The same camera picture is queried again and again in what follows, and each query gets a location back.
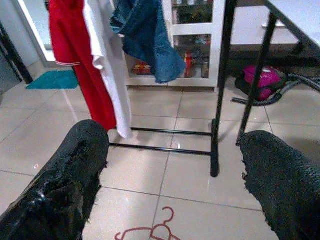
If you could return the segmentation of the white table black legs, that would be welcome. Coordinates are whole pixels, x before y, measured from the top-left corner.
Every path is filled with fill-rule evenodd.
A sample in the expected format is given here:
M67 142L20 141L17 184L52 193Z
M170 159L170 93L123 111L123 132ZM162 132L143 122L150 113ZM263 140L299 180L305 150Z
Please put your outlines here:
M267 54L276 26L280 20L286 28L302 43L309 48L314 56L320 60L320 0L263 0L269 9L268 24L264 34L262 47L257 61L256 71L252 87L250 89L240 129L238 132L236 146L240 145L256 91L260 81L262 69L265 65Z

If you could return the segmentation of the pink vacuum cleaner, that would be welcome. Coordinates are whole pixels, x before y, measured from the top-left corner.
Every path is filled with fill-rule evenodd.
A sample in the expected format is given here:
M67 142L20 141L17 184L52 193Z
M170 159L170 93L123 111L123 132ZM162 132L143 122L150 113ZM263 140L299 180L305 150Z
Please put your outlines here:
M244 94L249 95L255 79L256 67L250 65L245 67L235 80L235 86ZM260 74L260 80L255 93L255 100L265 101L276 91L282 89L286 84L285 78L271 66L265 66Z

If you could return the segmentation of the blue denim garment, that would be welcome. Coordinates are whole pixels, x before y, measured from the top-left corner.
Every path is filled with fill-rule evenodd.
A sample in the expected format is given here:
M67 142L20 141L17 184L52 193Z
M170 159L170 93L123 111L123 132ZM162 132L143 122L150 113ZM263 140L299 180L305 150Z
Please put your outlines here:
M157 84L176 80L186 64L172 47L162 0L117 0L111 29L123 35L123 51L150 66Z

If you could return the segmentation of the white drawer unit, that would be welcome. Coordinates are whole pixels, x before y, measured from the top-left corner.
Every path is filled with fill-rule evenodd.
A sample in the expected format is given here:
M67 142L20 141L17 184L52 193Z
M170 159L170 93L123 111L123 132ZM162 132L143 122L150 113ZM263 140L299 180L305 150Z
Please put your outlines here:
M270 11L265 6L237 7L232 28L232 45L261 45L268 27ZM296 44L298 39L277 20L272 35L273 45Z

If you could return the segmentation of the white glass door cabinet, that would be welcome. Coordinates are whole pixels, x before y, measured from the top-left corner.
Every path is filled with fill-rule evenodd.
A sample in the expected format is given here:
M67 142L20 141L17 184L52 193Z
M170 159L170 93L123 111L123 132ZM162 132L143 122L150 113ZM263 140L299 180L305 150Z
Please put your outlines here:
M216 88L218 86L226 0L162 0L171 46L185 60L192 53L193 77L156 83L153 75L136 75L136 58L126 56L129 86Z

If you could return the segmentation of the red polo white striped trim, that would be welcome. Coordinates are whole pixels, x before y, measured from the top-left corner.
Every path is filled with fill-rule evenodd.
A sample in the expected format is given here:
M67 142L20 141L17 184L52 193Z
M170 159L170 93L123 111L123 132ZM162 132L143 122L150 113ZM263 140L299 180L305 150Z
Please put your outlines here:
M116 127L114 107L93 66L91 44L85 24L84 0L49 0L49 30L57 64L72 67L91 118L107 131Z

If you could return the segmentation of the white framed glass door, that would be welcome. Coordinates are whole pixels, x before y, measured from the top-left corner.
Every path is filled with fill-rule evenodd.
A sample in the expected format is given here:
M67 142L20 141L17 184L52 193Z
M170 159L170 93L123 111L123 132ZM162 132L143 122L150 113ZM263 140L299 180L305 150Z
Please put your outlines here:
M46 68L56 66L49 27L49 0L16 0L16 7Z

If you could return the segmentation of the red plastic hanger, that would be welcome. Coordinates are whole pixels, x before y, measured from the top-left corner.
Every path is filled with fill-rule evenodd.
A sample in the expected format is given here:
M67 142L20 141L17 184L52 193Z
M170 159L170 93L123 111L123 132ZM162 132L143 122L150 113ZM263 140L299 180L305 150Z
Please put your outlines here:
M114 240L124 240L126 234L130 233L130 232L134 232L134 231L149 231L151 232L152 228L151 227L135 227L135 228L130 228L125 230L123 233L118 232L115 236L114 236Z
M151 240L181 240L179 237L173 234L171 228L168 226L175 216L174 210L170 206L165 206L162 208L162 211L169 211L170 215L169 218L165 219L162 223L155 225L151 231L149 238ZM158 236L156 233L157 231L164 230L166 235L164 237Z

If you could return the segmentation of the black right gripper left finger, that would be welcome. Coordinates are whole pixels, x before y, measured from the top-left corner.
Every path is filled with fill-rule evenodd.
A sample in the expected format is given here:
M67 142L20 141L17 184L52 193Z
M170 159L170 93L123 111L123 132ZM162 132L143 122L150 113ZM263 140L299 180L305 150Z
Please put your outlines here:
M75 124L20 196L0 215L0 240L83 240L101 189L109 137L94 120Z

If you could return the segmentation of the red orange printed box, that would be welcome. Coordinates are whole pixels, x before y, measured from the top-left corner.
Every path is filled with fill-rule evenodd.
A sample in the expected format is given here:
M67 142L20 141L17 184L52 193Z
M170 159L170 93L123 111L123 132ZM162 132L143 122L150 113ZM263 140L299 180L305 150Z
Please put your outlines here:
M131 72L139 76L151 76L151 66L141 60L136 60Z

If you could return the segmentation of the white popsicle print shirt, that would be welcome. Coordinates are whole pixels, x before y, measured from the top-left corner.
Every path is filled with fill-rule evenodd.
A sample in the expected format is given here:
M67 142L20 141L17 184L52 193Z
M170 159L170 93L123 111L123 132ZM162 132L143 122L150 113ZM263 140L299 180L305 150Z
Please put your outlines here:
M99 70L111 98L118 134L133 137L132 111L121 38L112 30L112 0L84 0L83 17L90 38L92 65Z

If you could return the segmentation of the black chrome clothes rack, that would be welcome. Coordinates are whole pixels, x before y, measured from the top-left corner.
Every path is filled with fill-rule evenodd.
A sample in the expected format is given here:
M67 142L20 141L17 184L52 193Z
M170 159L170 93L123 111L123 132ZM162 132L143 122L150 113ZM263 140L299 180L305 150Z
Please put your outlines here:
M210 151L165 148L165 147L134 145L134 144L124 144L124 143L115 143L115 142L110 143L111 147L207 156L207 157L210 157L210 172L209 172L210 176L213 178L216 178L219 175L220 173L219 129L220 129L220 122L221 122L222 108L223 108L225 85L227 80L227 68L228 68L230 52L231 52L231 38L232 38L232 31L233 31L233 23L234 23L237 4L238 4L238 0L226 0L225 2L223 29L222 29L222 43L221 43L222 53L220 54L220 64L219 64L219 73L218 73L219 92L218 92L215 118L211 122L211 132L182 131L182 130L155 129L155 128L139 128L139 127L134 128L135 131L140 131L140 132L210 137L210 140L211 140Z

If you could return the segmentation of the teal floor mat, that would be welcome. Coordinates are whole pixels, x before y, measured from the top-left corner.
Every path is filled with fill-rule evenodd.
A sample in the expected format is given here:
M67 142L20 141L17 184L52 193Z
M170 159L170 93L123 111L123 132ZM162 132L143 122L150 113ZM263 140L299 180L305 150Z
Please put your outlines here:
M29 84L27 90L70 90L79 85L72 70L48 71Z

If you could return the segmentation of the red bottle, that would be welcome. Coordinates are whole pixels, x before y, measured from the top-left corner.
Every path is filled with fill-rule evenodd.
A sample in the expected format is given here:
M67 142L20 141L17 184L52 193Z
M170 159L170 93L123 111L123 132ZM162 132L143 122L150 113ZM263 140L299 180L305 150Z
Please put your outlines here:
M193 77L193 56L192 53L187 51L184 56L184 61L186 64L184 77L185 78L192 78Z

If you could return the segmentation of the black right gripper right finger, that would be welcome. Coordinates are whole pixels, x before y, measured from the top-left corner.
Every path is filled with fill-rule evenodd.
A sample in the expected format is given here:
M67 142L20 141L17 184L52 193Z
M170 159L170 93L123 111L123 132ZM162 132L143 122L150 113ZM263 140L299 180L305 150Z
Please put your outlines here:
M245 133L239 147L245 187L279 240L320 240L320 168L267 131Z

